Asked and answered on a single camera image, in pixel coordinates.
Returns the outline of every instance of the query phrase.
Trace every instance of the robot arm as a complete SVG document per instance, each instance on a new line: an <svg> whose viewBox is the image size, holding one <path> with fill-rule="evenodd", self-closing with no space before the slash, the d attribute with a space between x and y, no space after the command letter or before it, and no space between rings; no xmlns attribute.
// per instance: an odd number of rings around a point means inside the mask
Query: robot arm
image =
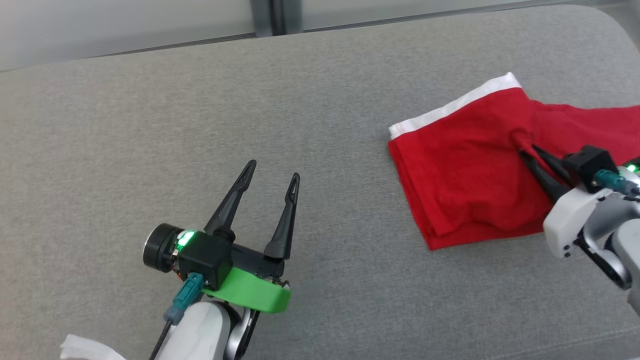
<svg viewBox="0 0 640 360"><path fill-rule="evenodd" d="M156 358L222 360L230 331L231 319L220 303L197 302L185 311Z"/></svg>
<svg viewBox="0 0 640 360"><path fill-rule="evenodd" d="M535 150L556 175L523 154L555 202L543 223L549 249L557 258L584 251L616 285L631 289L628 302L640 315L640 158L616 167L607 151L588 145L562 161Z"/></svg>

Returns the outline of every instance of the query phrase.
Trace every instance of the red cloth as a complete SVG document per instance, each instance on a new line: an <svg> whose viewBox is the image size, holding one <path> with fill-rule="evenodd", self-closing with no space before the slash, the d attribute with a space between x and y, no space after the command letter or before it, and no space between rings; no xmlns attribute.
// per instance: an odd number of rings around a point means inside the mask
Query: red cloth
<svg viewBox="0 0 640 360"><path fill-rule="evenodd" d="M542 231L552 204L518 151L562 158L590 144L640 155L640 106L585 110L530 100L512 74L390 127L389 151L431 250Z"/></svg>

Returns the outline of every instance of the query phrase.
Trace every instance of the cable connector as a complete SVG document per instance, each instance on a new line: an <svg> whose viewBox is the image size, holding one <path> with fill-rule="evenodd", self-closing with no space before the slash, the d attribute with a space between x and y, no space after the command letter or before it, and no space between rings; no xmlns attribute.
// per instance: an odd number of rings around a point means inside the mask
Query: cable connector
<svg viewBox="0 0 640 360"><path fill-rule="evenodd" d="M180 291L173 298L173 304L164 312L164 320L178 325L187 307L193 304L203 288L204 278L202 275L195 272L189 274Z"/></svg>
<svg viewBox="0 0 640 360"><path fill-rule="evenodd" d="M640 195L637 184L609 170L598 170L594 181L603 188L611 189L629 197Z"/></svg>

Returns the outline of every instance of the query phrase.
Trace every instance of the gray couch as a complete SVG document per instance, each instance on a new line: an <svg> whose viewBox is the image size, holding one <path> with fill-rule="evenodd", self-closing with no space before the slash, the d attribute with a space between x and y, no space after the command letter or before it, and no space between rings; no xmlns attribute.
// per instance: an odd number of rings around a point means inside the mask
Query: gray couch
<svg viewBox="0 0 640 360"><path fill-rule="evenodd" d="M294 171L285 278L246 359L628 359L640 319L586 256L541 235L430 252L387 127L515 73L543 102L640 104L640 56L605 14L549 6L240 40L0 74L0 357L67 334L146 359L179 281L143 266L161 222L236 216L261 249Z"/></svg>

